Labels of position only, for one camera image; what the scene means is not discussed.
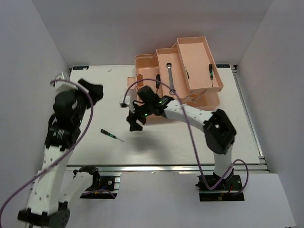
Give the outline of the silver ratchet wrench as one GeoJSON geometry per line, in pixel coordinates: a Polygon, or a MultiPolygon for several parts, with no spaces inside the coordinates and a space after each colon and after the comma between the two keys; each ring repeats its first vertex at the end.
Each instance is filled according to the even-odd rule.
{"type": "Polygon", "coordinates": [[[172,77],[172,64],[169,62],[166,64],[166,67],[168,69],[168,76],[169,76],[169,93],[170,95],[175,95],[176,90],[174,88],[174,81],[172,77]]]}

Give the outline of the large green-handled screwdriver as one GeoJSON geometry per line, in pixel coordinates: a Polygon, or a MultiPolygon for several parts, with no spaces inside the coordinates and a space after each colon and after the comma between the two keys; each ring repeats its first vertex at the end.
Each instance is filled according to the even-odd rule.
{"type": "Polygon", "coordinates": [[[161,84],[160,84],[160,82],[161,82],[160,74],[157,74],[157,75],[156,75],[155,80],[156,80],[155,88],[158,90],[158,89],[160,88],[160,85],[161,85],[161,84]]]}

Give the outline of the pink plastic toolbox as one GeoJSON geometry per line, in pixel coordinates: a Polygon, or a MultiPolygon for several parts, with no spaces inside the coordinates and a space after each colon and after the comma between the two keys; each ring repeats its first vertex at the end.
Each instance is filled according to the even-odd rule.
{"type": "Polygon", "coordinates": [[[169,85],[167,63],[172,64],[174,88],[183,103],[201,110],[213,111],[220,105],[219,93],[224,84],[205,37],[177,38],[170,48],[159,48],[154,54],[135,56],[135,76],[127,79],[131,92],[136,94],[149,86],[159,97],[169,95],[169,89],[155,88],[155,78],[169,85]],[[213,65],[213,87],[209,76],[209,64],[213,65]]]}

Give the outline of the small green-black screwdriver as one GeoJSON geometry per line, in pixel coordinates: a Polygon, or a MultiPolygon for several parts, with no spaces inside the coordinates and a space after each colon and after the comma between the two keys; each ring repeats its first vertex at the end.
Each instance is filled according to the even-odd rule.
{"type": "Polygon", "coordinates": [[[211,86],[213,87],[213,65],[209,64],[209,76],[211,80],[211,86]]]}

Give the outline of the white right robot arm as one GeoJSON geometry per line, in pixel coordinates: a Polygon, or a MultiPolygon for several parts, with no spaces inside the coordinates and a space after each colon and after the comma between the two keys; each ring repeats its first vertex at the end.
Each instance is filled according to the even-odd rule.
{"type": "Polygon", "coordinates": [[[224,190],[231,185],[232,148],[237,132],[223,110],[204,111],[182,104],[171,96],[159,97],[149,86],[141,88],[138,95],[141,98],[140,101],[131,95],[125,95],[120,101],[121,107],[129,108],[126,120],[130,124],[131,132],[142,131],[146,118],[150,115],[181,121],[189,128],[197,128],[204,133],[207,147],[214,156],[215,183],[213,186],[206,183],[207,189],[213,190],[218,187],[224,190]]]}

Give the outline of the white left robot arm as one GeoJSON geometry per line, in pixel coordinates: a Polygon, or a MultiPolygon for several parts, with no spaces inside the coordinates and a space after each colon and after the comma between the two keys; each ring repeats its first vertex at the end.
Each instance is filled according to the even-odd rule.
{"type": "Polygon", "coordinates": [[[99,170],[83,166],[74,171],[74,178],[61,191],[67,163],[86,130],[80,126],[87,109],[91,109],[104,96],[103,86],[84,79],[76,84],[63,83],[53,104],[54,113],[48,122],[42,170],[36,174],[32,192],[18,220],[32,227],[64,228],[70,218],[72,203],[86,190],[100,185],[99,170]]]}

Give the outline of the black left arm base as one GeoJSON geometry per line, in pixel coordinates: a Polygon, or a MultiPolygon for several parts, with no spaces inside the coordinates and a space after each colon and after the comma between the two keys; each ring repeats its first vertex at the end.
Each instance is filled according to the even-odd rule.
{"type": "Polygon", "coordinates": [[[118,194],[120,175],[100,173],[97,167],[83,166],[73,170],[73,178],[78,173],[87,172],[92,176],[92,185],[80,196],[81,199],[115,199],[118,194]]]}

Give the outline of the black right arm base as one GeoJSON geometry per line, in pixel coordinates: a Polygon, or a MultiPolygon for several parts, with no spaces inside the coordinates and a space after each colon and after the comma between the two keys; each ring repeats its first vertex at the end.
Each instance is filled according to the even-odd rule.
{"type": "Polygon", "coordinates": [[[209,190],[203,182],[202,176],[198,176],[195,185],[199,191],[200,202],[229,202],[244,201],[244,193],[238,193],[243,185],[239,175],[233,175],[229,181],[223,180],[215,189],[209,190]]]}

